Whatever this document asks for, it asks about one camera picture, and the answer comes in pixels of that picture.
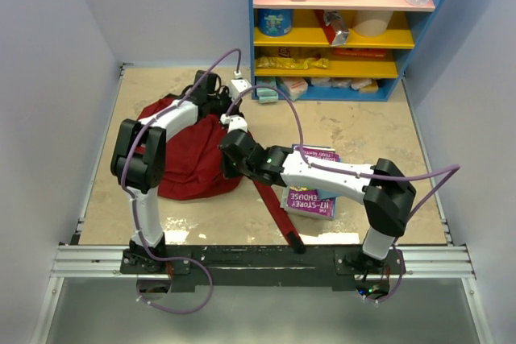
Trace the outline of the red student backpack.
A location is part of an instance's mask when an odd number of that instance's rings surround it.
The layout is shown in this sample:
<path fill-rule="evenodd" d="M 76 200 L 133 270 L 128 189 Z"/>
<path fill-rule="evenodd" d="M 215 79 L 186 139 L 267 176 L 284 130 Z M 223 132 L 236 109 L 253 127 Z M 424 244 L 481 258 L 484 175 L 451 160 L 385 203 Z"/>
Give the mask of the red student backpack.
<path fill-rule="evenodd" d="M 227 179 L 221 170 L 223 155 L 218 149 L 226 134 L 214 114 L 185 128 L 167 142 L 164 177 L 158 195 L 175 201 L 205 199 L 229 193 L 242 180 L 240 176 Z M 279 231 L 297 254 L 306 247 L 286 211 L 281 208 L 273 188 L 253 182 Z"/>

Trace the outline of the purple storey treehouse book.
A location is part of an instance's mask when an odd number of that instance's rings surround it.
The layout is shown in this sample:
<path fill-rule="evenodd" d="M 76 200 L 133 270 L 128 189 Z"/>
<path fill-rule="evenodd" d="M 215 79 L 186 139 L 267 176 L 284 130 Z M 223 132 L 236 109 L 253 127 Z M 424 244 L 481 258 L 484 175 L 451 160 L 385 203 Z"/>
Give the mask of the purple storey treehouse book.
<path fill-rule="evenodd" d="M 283 189 L 281 208 L 289 214 L 332 221 L 337 195 L 328 191 L 292 186 Z"/>

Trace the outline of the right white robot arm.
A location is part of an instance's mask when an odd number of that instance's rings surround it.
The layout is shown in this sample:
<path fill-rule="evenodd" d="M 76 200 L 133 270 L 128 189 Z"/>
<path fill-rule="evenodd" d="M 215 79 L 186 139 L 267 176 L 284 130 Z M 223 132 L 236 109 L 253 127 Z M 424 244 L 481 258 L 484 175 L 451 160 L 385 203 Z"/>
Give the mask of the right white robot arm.
<path fill-rule="evenodd" d="M 375 164 L 343 164 L 308 156 L 301 145 L 264 148 L 242 130 L 230 131 L 218 148 L 223 172 L 268 186 L 320 189 L 361 204 L 368 232 L 360 251 L 344 261 L 364 274 L 379 273 L 387 265 L 391 246 L 406 231 L 416 196 L 395 163 L 380 158 Z"/>

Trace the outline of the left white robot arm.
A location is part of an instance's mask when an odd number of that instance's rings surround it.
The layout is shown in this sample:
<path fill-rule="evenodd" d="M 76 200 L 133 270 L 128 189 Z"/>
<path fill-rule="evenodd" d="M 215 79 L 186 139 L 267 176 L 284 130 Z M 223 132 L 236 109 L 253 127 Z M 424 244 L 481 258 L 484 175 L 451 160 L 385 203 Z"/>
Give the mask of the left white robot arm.
<path fill-rule="evenodd" d="M 228 85 L 217 85 L 215 73 L 197 71 L 194 83 L 163 108 L 146 118 L 125 119 L 119 127 L 110 172 L 125 192 L 133 221 L 133 235 L 123 252 L 123 263 L 158 273 L 167 254 L 158 208 L 158 186 L 166 166 L 166 145 L 175 135 L 208 116 L 223 117 L 250 83 L 235 71 Z"/>

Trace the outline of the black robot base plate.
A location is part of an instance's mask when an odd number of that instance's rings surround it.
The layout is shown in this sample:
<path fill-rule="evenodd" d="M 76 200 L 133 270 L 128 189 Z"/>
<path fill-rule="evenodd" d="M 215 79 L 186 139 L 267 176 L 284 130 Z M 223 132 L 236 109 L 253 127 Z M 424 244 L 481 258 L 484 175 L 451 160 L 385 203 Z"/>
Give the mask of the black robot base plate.
<path fill-rule="evenodd" d="M 170 263 L 150 259 L 143 250 L 123 251 L 120 271 L 146 280 L 169 280 L 172 292 L 198 286 L 316 287 L 385 295 L 388 281 L 405 275 L 399 251 L 377 261 L 359 245 L 312 245 L 302 254 L 282 245 L 166 247 Z"/>

